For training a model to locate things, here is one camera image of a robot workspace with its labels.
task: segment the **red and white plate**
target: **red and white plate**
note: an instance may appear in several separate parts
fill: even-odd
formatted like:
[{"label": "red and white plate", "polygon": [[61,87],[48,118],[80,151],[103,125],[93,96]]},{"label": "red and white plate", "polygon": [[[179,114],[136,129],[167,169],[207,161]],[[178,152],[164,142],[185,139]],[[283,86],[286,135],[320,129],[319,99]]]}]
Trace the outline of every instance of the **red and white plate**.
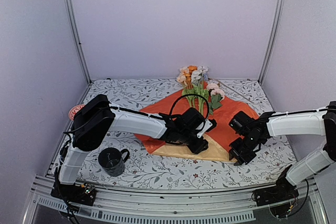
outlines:
[{"label": "red and white plate", "polygon": [[69,118],[70,120],[74,120],[74,117],[76,115],[76,113],[78,111],[80,111],[85,105],[84,104],[80,104],[80,105],[76,105],[75,107],[73,107],[70,111],[69,111]]}]

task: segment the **floral tablecloth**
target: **floral tablecloth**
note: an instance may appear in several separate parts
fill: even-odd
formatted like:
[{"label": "floral tablecloth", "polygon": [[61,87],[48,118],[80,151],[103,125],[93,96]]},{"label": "floral tablecloth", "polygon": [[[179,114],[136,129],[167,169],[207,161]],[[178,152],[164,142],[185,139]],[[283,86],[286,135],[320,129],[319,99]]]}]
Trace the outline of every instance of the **floral tablecloth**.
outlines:
[{"label": "floral tablecloth", "polygon": [[[257,81],[220,80],[226,96],[249,104],[258,114],[271,111]],[[140,110],[181,89],[174,79],[97,80],[85,102],[97,94],[105,94],[111,102],[129,109]],[[127,148],[131,152],[125,172],[110,177],[98,164],[99,153],[107,148]],[[150,155],[133,134],[108,132],[100,147],[84,161],[78,180],[98,184],[146,189],[219,189],[244,187],[274,182],[281,171],[295,162],[293,151],[285,137],[275,137],[262,147],[248,165],[162,157]],[[59,165],[56,158],[53,170]]]}]

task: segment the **orange cloth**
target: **orange cloth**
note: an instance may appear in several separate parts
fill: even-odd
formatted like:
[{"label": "orange cloth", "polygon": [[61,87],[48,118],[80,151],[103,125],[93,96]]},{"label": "orange cloth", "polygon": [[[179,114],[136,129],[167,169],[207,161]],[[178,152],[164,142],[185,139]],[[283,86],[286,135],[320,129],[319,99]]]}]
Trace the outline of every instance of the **orange cloth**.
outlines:
[{"label": "orange cloth", "polygon": [[[143,108],[141,111],[146,113],[165,113],[169,114],[174,101],[182,95],[182,90],[164,98],[163,100],[149,105]],[[235,131],[229,126],[230,120],[239,111],[244,111],[250,117],[256,119],[258,114],[247,104],[243,102],[234,101],[228,97],[221,102],[223,106],[214,111],[214,115],[210,115],[209,119],[215,119],[217,126],[206,134],[213,138],[220,146],[226,151],[229,151],[229,144],[239,137]],[[173,114],[183,114],[189,109],[189,103],[187,99],[183,98],[176,104]],[[145,146],[146,150],[152,154],[158,148],[165,144],[164,141],[156,140],[148,136],[138,135],[136,137],[140,139]]]}]

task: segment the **mug handle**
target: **mug handle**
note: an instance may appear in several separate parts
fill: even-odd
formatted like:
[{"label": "mug handle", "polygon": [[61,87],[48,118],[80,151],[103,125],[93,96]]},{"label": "mug handle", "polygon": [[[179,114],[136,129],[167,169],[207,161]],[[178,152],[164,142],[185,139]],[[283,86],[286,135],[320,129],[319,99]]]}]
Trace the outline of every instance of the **mug handle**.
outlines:
[{"label": "mug handle", "polygon": [[128,158],[130,157],[130,151],[128,149],[123,149],[120,151],[121,155],[124,154],[125,152],[127,152],[127,155],[125,158],[122,159],[124,162],[126,162]]}]

